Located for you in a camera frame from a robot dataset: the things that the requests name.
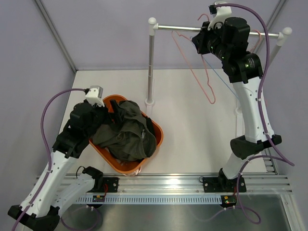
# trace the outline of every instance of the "wall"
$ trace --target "wall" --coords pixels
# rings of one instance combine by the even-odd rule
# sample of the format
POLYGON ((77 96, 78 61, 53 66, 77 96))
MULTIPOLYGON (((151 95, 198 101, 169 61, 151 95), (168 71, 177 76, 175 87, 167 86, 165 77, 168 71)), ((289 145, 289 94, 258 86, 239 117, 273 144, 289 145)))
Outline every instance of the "wall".
MULTIPOLYGON (((32 0, 3 0, 0 7, 0 230, 11 230, 7 216, 33 188, 47 158, 39 124, 54 94, 70 88, 74 75, 32 0)), ((68 96, 48 110, 45 124, 53 143, 68 96)))
POLYGON ((271 125, 282 135, 278 147, 295 167, 278 163, 281 174, 288 175, 301 216, 308 229, 308 25, 306 0, 288 1, 273 31, 286 26, 293 34, 273 61, 264 85, 271 125))
MULTIPOLYGON (((213 0, 43 0, 69 54, 82 69, 147 69, 149 49, 148 19, 155 17, 165 25, 200 27, 197 21, 209 13, 213 0)), ((231 0, 259 12, 267 21, 278 0, 231 0)), ((241 9, 233 15, 247 19, 252 29, 261 29, 257 19, 241 9)), ((196 33, 185 33, 194 36, 196 33)), ((202 67, 200 56, 189 41, 178 38, 193 67, 202 67)), ((213 55, 206 59, 221 68, 213 55)), ((154 68, 186 68, 170 31, 155 36, 154 68)))

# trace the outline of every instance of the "perforated metal strip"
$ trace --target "perforated metal strip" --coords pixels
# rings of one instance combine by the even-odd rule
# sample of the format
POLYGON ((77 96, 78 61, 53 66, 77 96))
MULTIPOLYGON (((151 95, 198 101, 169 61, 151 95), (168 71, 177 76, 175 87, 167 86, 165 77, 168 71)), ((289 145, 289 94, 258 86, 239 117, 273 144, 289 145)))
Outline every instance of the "perforated metal strip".
POLYGON ((107 195, 105 202, 93 200, 95 195, 81 196, 76 204, 122 205, 219 205, 219 195, 107 195))

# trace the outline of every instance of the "gray floor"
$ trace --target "gray floor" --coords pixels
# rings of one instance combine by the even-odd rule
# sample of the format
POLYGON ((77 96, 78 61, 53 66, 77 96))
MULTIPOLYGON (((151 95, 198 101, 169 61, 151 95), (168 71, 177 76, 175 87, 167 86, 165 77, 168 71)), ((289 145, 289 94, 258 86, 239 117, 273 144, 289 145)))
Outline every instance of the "gray floor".
MULTIPOLYGON (((239 209, 224 211, 218 205, 103 205, 102 221, 94 231, 290 231, 279 196, 242 196, 245 206, 256 210, 260 225, 251 224, 239 209)), ((96 219, 95 212, 73 205, 63 216, 66 223, 78 230, 87 229, 96 219)), ((67 230, 62 224, 57 231, 67 230)))

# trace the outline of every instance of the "laundry basket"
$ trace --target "laundry basket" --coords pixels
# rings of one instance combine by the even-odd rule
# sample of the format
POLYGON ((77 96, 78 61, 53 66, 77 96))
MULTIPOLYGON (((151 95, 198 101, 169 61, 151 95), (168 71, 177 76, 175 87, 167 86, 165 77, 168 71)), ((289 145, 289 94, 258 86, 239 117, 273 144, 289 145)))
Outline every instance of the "laundry basket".
MULTIPOLYGON (((124 98, 121 95, 110 95, 108 97, 106 97, 103 102, 106 105, 106 107, 108 108, 109 112, 113 112, 113 109, 111 107, 110 104, 110 100, 116 100, 118 103, 119 101, 123 101, 123 100, 127 100, 126 98, 124 98)), ((153 127, 154 127, 154 131, 155 131, 155 136, 156 136, 156 143, 157 143, 157 148, 161 145, 161 143, 163 142, 163 138, 164 138, 164 134, 162 129, 160 128, 160 126, 155 123, 154 121, 152 121, 153 123, 153 127)), ((139 161, 132 161, 132 162, 124 162, 124 161, 120 161, 116 158, 114 158, 105 148, 101 148, 98 145, 94 145, 92 143, 92 140, 90 140, 90 144, 95 148, 95 150, 105 159, 105 161, 107 161, 108 164, 110 164, 110 166, 117 172, 122 173, 124 175, 128 175, 128 176, 132 176, 132 175, 137 175, 140 171, 141 171, 141 166, 148 161, 149 159, 151 159, 151 157, 149 158, 145 158, 143 159, 141 162, 139 161)))

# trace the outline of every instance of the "white table surface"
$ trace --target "white table surface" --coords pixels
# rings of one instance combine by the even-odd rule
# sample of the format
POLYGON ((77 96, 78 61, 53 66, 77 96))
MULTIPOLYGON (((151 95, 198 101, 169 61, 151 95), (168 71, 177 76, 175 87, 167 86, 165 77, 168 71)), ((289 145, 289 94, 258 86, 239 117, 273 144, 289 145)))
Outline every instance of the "white table surface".
MULTIPOLYGON (((222 69, 218 73, 227 83, 222 69)), ((205 71, 195 70, 208 95, 205 71)), ((213 173, 223 167, 231 154, 230 140, 235 137, 236 98, 212 70, 208 70, 216 103, 210 104, 190 70, 154 70, 155 105, 152 120, 161 126, 164 140, 160 148, 142 166, 141 173, 213 173)), ((73 88, 99 85, 103 96, 119 94, 135 101, 145 112, 147 70, 78 71, 73 88)), ((72 92, 61 125, 63 129, 75 104, 85 95, 72 92)), ((116 173, 90 145, 69 173, 83 165, 106 174, 116 173)), ((266 172, 263 159, 256 159, 246 172, 266 172)))

